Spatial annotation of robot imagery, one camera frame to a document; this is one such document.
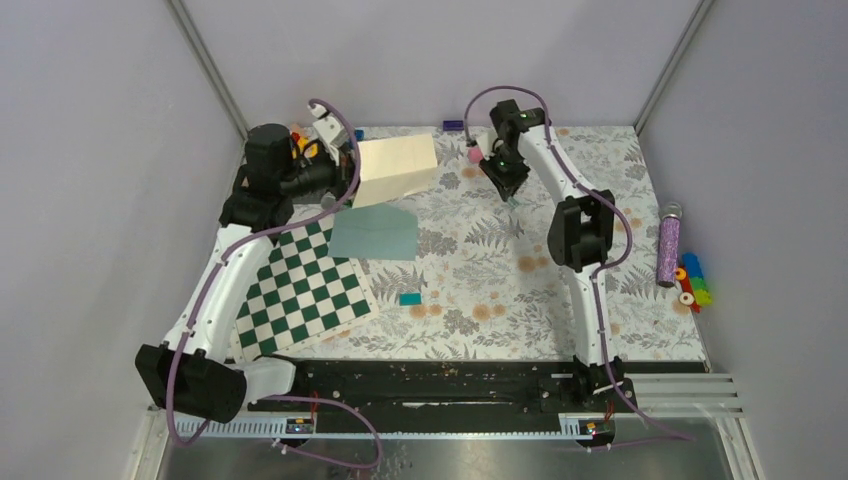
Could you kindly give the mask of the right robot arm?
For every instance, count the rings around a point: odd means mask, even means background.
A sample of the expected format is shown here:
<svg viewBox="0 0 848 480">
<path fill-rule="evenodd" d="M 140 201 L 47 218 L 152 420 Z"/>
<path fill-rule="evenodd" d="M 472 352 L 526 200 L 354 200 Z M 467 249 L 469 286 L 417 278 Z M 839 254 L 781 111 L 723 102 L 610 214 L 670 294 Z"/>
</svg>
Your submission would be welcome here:
<svg viewBox="0 0 848 480">
<path fill-rule="evenodd" d="M 605 332 L 604 268 L 613 243 L 615 198 L 593 188 L 567 159 L 543 109 L 523 110 L 504 100 L 489 117 L 494 137 L 478 142 L 486 150 L 481 167 L 501 199 L 510 200 L 536 173 L 553 202 L 547 245 L 554 263 L 565 270 L 577 328 L 575 371 L 567 391 L 583 410 L 597 412 L 623 381 Z"/>
</svg>

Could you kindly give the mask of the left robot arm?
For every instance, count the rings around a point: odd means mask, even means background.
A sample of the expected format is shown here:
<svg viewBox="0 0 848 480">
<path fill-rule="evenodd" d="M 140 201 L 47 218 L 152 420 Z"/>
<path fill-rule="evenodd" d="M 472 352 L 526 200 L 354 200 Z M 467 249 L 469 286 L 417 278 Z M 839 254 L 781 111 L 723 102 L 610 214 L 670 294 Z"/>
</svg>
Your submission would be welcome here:
<svg viewBox="0 0 848 480">
<path fill-rule="evenodd" d="M 343 198 L 354 179 L 352 134 L 336 125 L 315 123 L 313 129 L 315 139 L 303 146 L 284 125 L 249 130 L 201 279 L 162 342 L 141 345 L 135 356 L 157 407 L 228 423 L 266 397 L 288 411 L 309 401 L 311 387 L 292 362 L 269 354 L 235 365 L 226 359 L 237 314 L 294 214 L 294 199 L 324 193 Z"/>
</svg>

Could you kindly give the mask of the grey cylinder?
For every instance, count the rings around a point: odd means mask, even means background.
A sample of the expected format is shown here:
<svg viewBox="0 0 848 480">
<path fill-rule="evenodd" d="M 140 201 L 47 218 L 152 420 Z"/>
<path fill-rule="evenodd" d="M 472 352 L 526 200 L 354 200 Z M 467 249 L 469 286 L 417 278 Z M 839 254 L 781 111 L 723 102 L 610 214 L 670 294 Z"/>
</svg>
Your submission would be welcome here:
<svg viewBox="0 0 848 480">
<path fill-rule="evenodd" d="M 337 198 L 331 192 L 327 192 L 321 197 L 320 205 L 323 210 L 327 211 L 332 209 L 336 202 Z"/>
</svg>

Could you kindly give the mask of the pink cylinder marker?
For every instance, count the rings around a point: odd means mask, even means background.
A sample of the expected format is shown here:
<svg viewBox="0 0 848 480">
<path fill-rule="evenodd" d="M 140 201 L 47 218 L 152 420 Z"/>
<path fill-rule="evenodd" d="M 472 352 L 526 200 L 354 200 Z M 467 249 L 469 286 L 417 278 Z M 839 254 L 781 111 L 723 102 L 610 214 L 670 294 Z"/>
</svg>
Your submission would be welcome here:
<svg viewBox="0 0 848 480">
<path fill-rule="evenodd" d="M 485 158 L 482 150 L 477 147 L 471 147 L 468 150 L 468 161 L 472 164 L 479 164 Z"/>
</svg>

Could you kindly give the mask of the purple small brick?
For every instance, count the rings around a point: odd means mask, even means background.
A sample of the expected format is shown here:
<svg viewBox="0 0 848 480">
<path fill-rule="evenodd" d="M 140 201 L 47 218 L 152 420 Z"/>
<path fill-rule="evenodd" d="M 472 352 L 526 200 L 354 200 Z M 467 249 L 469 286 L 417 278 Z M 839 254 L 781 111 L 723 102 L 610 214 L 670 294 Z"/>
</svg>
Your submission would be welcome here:
<svg viewBox="0 0 848 480">
<path fill-rule="evenodd" d="M 465 124 L 459 119 L 449 119 L 442 121 L 442 130 L 446 132 L 460 132 L 465 128 Z"/>
</svg>

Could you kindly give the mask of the green white checkerboard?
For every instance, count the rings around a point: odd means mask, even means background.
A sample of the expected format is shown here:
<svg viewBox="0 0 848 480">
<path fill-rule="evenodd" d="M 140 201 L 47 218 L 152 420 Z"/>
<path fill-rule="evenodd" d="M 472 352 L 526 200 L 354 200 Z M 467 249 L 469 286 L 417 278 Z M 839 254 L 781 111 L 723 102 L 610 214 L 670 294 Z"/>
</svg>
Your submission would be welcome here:
<svg viewBox="0 0 848 480">
<path fill-rule="evenodd" d="M 360 262 L 330 255 L 332 234 L 326 217 L 279 236 L 237 310 L 232 359 L 292 356 L 377 317 Z"/>
</svg>

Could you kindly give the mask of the floral table mat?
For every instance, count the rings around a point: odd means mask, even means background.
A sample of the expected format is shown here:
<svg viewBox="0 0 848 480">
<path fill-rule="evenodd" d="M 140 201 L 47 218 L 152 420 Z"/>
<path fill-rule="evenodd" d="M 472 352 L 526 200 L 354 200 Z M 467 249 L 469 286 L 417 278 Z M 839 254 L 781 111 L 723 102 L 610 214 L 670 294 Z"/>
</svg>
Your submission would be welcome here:
<svg viewBox="0 0 848 480">
<path fill-rule="evenodd" d="M 552 201 L 537 177 L 503 202 L 468 161 L 459 132 L 430 128 L 438 160 L 433 187 L 397 207 L 418 218 L 414 261 L 358 260 L 379 313 L 366 324 L 292 356 L 357 359 L 568 360 L 577 331 L 565 271 L 547 247 Z M 658 203 L 634 130 L 569 127 L 557 132 L 568 157 L 612 191 L 624 219 L 614 225 L 606 273 L 610 351 L 626 361 L 702 361 L 689 307 L 655 281 Z M 400 306 L 401 293 L 423 303 Z"/>
</svg>

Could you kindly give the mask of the small teal block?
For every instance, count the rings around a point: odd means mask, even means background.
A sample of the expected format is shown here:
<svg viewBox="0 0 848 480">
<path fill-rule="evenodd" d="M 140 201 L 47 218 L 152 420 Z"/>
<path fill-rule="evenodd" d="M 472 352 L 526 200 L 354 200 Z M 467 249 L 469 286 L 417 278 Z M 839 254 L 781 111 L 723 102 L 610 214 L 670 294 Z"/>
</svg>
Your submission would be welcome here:
<svg viewBox="0 0 848 480">
<path fill-rule="evenodd" d="M 398 296 L 398 304 L 400 306 L 417 306 L 422 303 L 422 295 L 420 292 L 401 293 Z"/>
</svg>

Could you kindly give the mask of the purple glitter tube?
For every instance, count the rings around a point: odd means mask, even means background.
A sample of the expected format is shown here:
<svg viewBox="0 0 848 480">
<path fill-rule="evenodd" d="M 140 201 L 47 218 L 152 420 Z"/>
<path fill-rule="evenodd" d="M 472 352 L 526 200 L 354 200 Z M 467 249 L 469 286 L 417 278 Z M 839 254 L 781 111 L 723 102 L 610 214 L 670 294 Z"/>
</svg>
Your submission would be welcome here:
<svg viewBox="0 0 848 480">
<path fill-rule="evenodd" d="M 676 282 L 682 214 L 682 207 L 676 202 L 660 210 L 656 264 L 656 282 L 660 287 L 670 288 Z"/>
</svg>

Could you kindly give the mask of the colourful stacked brick toy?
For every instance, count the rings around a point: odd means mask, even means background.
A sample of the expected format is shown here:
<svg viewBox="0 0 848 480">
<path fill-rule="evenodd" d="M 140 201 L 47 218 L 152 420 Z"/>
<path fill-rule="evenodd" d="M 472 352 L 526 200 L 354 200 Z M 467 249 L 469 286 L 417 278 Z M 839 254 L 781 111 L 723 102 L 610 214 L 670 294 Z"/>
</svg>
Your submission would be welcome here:
<svg viewBox="0 0 848 480">
<path fill-rule="evenodd" d="M 681 256 L 674 280 L 681 288 L 678 301 L 693 312 L 700 313 L 703 307 L 713 303 L 699 258 L 694 253 L 686 252 Z"/>
</svg>

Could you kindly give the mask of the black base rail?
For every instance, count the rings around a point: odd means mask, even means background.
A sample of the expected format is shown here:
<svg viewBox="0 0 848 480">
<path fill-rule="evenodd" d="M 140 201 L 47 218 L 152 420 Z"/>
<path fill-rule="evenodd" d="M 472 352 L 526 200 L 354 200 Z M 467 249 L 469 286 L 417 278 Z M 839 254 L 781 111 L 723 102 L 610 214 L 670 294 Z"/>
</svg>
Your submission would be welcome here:
<svg viewBox="0 0 848 480">
<path fill-rule="evenodd" d="M 611 420 L 631 412 L 633 384 L 612 387 L 601 367 L 572 361 L 297 360 L 292 401 L 252 412 L 303 412 L 321 433 L 548 434 L 560 416 Z"/>
</svg>

